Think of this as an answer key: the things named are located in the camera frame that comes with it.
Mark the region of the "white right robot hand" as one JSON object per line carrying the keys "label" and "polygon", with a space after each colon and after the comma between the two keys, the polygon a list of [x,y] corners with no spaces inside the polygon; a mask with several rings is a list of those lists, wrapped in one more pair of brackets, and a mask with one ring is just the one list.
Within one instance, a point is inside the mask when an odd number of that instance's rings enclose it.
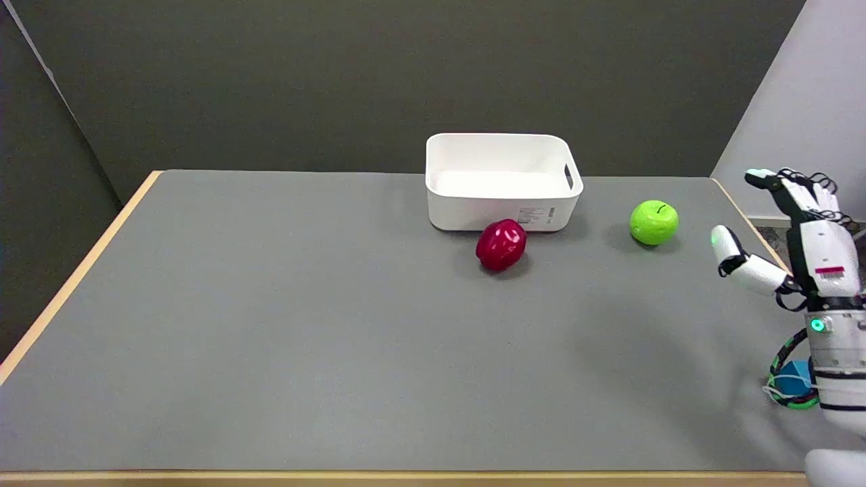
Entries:
{"label": "white right robot hand", "polygon": [[803,296],[792,311],[821,312],[864,309],[856,244],[836,198],[836,183],[822,172],[807,176],[782,168],[752,168],[744,179],[771,194],[790,219],[786,232],[791,269],[746,252],[736,234],[724,225],[712,228],[712,251],[718,274],[754,293],[772,296],[785,306],[784,296]]}

